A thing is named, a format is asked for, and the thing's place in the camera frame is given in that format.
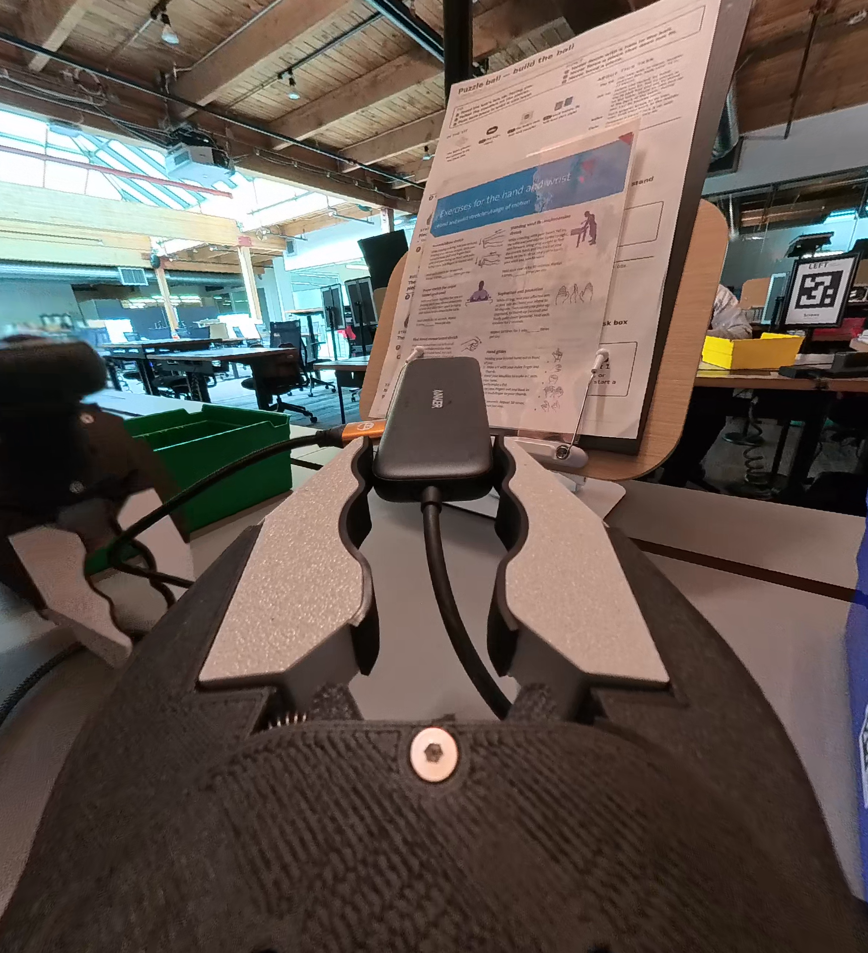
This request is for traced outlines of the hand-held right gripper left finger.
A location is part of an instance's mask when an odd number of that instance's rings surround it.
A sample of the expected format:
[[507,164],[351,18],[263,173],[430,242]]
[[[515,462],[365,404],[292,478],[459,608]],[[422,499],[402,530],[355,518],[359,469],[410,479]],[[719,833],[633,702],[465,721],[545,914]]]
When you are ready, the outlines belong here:
[[320,690],[377,661],[377,603],[361,546],[373,446],[359,437],[262,522],[199,684]]

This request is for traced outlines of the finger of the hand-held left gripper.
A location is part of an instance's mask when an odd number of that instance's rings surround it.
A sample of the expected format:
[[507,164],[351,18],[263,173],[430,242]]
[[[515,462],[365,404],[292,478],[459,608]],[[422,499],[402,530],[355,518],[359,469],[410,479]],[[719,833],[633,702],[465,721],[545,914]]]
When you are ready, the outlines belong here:
[[180,486],[148,443],[123,443],[110,567],[156,590],[185,590],[195,578],[189,531],[166,505]]
[[133,641],[118,626],[114,602],[87,578],[80,536],[43,525],[12,535],[10,545],[39,595],[41,615],[111,667],[123,666]]

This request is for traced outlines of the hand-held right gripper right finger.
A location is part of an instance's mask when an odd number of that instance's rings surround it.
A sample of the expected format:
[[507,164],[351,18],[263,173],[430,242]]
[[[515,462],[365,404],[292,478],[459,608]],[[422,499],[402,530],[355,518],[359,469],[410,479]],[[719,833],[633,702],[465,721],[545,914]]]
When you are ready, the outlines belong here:
[[526,450],[493,448],[505,548],[488,614],[498,675],[549,689],[666,689],[669,676],[602,518]]

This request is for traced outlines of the black usb cable orange plug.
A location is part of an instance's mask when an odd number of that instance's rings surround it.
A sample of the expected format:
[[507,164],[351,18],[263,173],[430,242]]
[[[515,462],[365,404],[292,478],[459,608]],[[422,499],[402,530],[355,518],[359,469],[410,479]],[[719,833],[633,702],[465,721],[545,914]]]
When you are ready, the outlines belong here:
[[[316,431],[311,435],[289,438],[257,450],[195,482],[170,500],[166,508],[177,509],[179,513],[186,503],[226,478],[282,453],[290,454],[293,450],[307,447],[337,447],[342,450],[356,439],[354,425]],[[381,430],[369,428],[368,438],[371,443],[382,432],[383,428]],[[113,521],[114,517],[105,500],[88,499],[62,510],[56,522],[46,525],[58,526],[76,533],[83,540],[87,550],[85,574],[96,590],[106,594],[114,602],[118,626],[133,641],[130,659],[140,642],[144,648],[155,648],[156,635],[171,635],[176,632],[192,636],[206,635],[209,638],[208,647],[199,650],[196,654],[196,673],[184,679],[190,687],[196,689],[197,700],[221,704],[231,697],[237,688],[265,688],[269,692],[265,701],[270,707],[264,712],[265,720],[262,721],[264,727],[272,724],[305,723],[310,704],[317,692],[330,684],[322,686],[320,690],[282,690],[270,685],[206,689],[199,684],[199,676],[208,651],[215,640],[217,627],[234,593],[241,571],[251,554],[261,524],[245,538],[247,544],[245,556],[229,563],[224,563],[222,559],[217,560],[217,564],[226,569],[226,573],[220,576],[219,583],[214,583],[207,574],[204,574],[199,579],[194,578],[192,584],[185,590],[156,590],[147,582],[123,575],[110,567],[110,541],[114,536]],[[0,728],[23,697],[26,697],[47,673],[81,651],[89,651],[75,637],[73,638],[74,644],[45,662],[15,688],[10,697],[5,699],[0,706]]]

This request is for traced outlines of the green plastic bin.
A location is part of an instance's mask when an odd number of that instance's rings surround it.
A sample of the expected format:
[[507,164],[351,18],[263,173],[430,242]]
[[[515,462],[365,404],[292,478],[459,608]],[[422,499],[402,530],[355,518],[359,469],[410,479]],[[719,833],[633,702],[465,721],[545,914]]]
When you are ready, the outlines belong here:
[[[168,470],[178,493],[257,450],[290,437],[290,418],[274,411],[208,405],[125,419],[129,433],[147,443]],[[262,460],[186,503],[188,531],[202,530],[253,509],[292,488],[290,455]]]

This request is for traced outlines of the long dark desk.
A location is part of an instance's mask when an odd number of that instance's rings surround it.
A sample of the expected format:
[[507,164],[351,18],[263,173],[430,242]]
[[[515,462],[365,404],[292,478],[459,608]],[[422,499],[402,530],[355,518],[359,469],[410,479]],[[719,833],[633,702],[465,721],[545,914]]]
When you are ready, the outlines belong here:
[[[202,369],[202,365],[237,363],[252,366],[263,357],[278,352],[295,351],[297,357],[302,357],[302,351],[290,347],[267,348],[249,347],[245,343],[234,347],[222,344],[209,346],[201,340],[156,340],[136,343],[110,344],[97,352],[108,363],[129,363],[135,366],[141,379],[144,393],[151,397],[161,394],[160,386],[156,382],[154,366],[158,363],[180,363],[187,368],[183,374],[212,375],[210,371]],[[188,368],[196,366],[195,371]]]

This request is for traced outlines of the black office chair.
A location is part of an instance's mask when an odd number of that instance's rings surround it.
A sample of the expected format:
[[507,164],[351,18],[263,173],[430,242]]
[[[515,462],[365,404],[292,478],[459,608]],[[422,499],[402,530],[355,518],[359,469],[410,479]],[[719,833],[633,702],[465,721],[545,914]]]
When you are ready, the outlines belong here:
[[300,322],[288,320],[270,324],[270,351],[254,367],[253,379],[261,411],[292,411],[306,416],[312,424],[317,417],[308,409],[285,403],[284,396],[305,385]]

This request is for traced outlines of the blue header exercise sheet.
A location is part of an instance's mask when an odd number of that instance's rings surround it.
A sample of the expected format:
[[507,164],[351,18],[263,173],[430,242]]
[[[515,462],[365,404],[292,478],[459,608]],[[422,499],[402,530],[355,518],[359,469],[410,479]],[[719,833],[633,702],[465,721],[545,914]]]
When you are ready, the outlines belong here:
[[407,358],[472,358],[493,428],[560,433],[600,352],[641,119],[510,149],[435,192],[372,411]]

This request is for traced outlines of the yellow plastic bin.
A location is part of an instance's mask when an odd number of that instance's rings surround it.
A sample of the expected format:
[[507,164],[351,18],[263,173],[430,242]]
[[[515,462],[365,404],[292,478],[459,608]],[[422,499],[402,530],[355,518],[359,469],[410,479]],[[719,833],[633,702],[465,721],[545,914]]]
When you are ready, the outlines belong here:
[[701,360],[714,368],[738,371],[775,371],[795,363],[805,338],[764,333],[758,339],[721,339],[706,336]]

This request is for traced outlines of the wooden work table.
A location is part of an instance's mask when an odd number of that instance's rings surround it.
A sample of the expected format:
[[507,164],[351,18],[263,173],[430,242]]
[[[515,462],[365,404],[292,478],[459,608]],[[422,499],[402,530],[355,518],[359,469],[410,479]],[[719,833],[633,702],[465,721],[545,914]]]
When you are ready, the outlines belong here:
[[778,371],[740,373],[701,369],[695,375],[693,387],[732,392],[776,391],[809,395],[807,399],[799,399],[799,402],[805,403],[799,416],[802,420],[802,430],[785,483],[785,489],[790,491],[793,486],[801,486],[808,479],[833,399],[847,394],[867,396],[868,375],[827,376],[820,375],[814,368],[805,369],[803,375],[799,376],[786,376]]

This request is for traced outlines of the black flat device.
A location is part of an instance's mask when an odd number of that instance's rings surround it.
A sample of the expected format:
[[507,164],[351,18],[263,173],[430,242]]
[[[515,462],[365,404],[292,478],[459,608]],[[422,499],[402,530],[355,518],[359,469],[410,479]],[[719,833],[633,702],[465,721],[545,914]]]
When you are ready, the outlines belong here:
[[793,364],[780,367],[777,373],[792,379],[866,378],[868,377],[868,353],[853,350],[800,353]]

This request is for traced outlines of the black monitor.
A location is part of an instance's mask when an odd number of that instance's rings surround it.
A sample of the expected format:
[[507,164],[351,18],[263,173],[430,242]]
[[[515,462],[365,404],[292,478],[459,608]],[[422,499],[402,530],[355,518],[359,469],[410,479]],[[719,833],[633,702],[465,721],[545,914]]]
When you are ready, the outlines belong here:
[[358,240],[358,246],[368,268],[372,290],[386,289],[395,266],[408,252],[404,230],[383,232]]

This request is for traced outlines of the white ceiling projector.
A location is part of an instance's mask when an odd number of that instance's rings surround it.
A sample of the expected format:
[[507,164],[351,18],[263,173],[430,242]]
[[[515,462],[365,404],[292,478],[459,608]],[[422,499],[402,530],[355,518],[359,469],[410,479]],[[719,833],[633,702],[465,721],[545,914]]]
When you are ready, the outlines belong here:
[[235,169],[223,149],[205,145],[177,144],[165,153],[165,173],[177,182],[189,182],[203,187],[231,183]]

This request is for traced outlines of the black framed marker sign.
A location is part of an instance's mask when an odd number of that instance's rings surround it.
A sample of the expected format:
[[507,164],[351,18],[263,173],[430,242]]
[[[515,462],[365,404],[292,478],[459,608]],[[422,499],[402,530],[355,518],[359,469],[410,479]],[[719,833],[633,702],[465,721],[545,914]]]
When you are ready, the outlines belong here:
[[799,257],[774,328],[787,333],[840,327],[860,260],[859,252]]

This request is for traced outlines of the large white instruction sheet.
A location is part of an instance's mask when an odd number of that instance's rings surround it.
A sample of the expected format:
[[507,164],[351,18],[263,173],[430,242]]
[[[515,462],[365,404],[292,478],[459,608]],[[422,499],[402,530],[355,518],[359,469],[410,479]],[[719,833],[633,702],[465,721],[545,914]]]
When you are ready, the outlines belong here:
[[[749,2],[656,2],[490,75],[456,85],[440,129],[412,249],[447,178],[510,149],[555,146],[641,119],[593,378],[575,427],[583,445],[641,439],[692,223],[712,159]],[[369,411],[376,399],[387,351]]]

